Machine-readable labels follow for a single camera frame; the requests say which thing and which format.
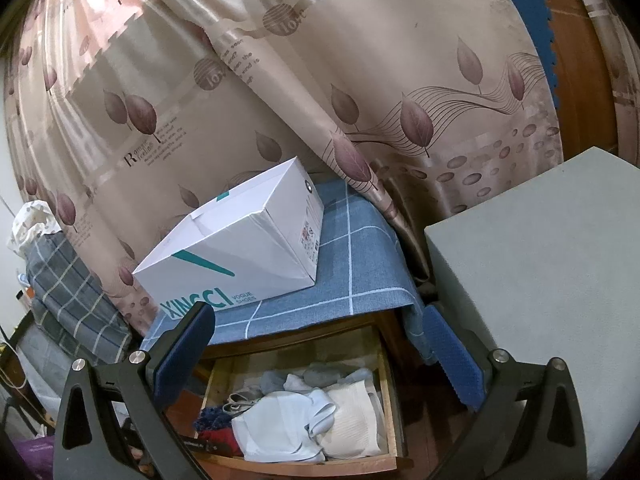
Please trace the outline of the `blue foam mat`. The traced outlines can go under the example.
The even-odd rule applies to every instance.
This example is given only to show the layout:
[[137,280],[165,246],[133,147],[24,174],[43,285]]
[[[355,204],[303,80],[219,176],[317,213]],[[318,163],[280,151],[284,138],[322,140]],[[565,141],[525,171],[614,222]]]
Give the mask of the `blue foam mat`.
[[512,0],[516,10],[532,38],[538,58],[544,68],[547,82],[551,90],[553,103],[559,107],[559,98],[556,94],[558,76],[555,73],[556,54],[554,47],[554,33],[551,28],[551,11],[548,7],[549,0]]

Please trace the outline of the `grey plaid folded fabric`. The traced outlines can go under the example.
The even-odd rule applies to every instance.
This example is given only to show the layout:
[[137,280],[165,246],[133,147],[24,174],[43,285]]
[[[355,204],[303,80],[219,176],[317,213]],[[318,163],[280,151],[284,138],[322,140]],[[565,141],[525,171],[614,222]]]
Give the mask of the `grey plaid folded fabric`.
[[71,358],[92,365],[121,361],[132,341],[128,323],[61,232],[29,247],[26,275],[40,330]]

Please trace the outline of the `red underwear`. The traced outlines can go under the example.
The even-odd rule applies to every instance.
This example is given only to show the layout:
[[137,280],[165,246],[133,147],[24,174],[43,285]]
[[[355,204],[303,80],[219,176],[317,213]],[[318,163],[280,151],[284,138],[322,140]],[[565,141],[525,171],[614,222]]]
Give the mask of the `red underwear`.
[[206,443],[206,448],[210,454],[227,457],[243,456],[230,427],[201,431],[198,434],[198,440]]

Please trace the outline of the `grey cushioned stool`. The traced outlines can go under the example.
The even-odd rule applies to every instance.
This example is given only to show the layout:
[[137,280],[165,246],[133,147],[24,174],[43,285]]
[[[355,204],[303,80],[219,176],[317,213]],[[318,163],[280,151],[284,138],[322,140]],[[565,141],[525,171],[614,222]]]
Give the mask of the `grey cushioned stool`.
[[639,171],[600,148],[425,231],[444,307],[515,359],[564,359],[587,474],[639,422]]

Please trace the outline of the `beige leaf print curtain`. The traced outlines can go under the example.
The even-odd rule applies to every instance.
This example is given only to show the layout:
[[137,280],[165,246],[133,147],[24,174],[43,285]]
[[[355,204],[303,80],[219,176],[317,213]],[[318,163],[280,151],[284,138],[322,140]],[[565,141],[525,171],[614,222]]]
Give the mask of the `beige leaf print curtain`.
[[563,159],[512,0],[16,0],[1,62],[18,189],[139,333],[134,266],[284,160],[378,208],[426,280],[426,226]]

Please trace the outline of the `dark blue patterned underwear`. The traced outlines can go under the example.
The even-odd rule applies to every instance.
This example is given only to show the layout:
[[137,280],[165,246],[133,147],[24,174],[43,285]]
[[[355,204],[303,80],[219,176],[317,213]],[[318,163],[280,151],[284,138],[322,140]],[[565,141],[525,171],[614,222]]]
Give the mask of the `dark blue patterned underwear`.
[[196,432],[215,431],[231,427],[232,416],[222,406],[203,408],[194,420]]

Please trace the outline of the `cream ribbed underwear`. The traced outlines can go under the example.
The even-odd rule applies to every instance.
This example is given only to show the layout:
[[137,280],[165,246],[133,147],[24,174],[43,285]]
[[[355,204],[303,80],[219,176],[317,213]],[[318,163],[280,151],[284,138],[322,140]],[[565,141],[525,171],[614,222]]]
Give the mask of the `cream ribbed underwear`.
[[354,460],[388,452],[382,404],[371,379],[324,389],[335,405],[332,427],[317,442],[331,460]]

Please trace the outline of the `white underwear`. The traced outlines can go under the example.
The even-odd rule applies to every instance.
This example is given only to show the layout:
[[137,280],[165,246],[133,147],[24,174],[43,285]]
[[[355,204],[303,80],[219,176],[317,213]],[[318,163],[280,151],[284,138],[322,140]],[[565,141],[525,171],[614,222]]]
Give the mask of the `white underwear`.
[[321,389],[276,391],[232,420],[244,460],[261,464],[323,463],[317,442],[333,425],[335,405]]

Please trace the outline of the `blue checked table cloth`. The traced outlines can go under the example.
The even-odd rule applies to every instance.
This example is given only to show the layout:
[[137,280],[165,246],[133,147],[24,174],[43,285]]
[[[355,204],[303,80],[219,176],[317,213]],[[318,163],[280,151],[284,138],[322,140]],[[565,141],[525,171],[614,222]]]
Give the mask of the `blue checked table cloth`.
[[209,343],[231,344],[378,311],[397,310],[404,332],[428,364],[433,350],[422,328],[424,303],[399,240],[382,214],[343,181],[322,183],[324,203],[314,286],[216,311]]

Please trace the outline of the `white plastic bag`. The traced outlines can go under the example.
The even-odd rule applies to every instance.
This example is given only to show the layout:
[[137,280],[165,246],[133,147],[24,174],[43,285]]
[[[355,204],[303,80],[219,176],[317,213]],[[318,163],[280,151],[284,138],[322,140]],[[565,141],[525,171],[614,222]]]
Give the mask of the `white plastic bag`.
[[29,249],[40,237],[61,231],[49,204],[44,200],[32,200],[17,211],[6,246],[15,255],[26,259]]

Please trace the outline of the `wooden drawer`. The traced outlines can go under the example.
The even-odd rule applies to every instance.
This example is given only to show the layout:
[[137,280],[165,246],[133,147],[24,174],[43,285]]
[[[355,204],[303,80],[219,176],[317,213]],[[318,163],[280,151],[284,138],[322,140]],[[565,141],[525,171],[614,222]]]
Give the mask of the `wooden drawer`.
[[356,479],[411,464],[390,362],[373,326],[218,358],[203,404],[232,396],[240,450],[199,452],[211,477]]

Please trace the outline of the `white XINCCI shoe box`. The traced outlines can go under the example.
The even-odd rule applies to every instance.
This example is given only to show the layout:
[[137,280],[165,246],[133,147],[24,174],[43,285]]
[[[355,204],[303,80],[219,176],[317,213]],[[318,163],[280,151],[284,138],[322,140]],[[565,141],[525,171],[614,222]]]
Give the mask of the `white XINCCI shoe box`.
[[323,211],[292,158],[187,214],[134,279],[173,320],[199,301],[230,309],[314,286]]

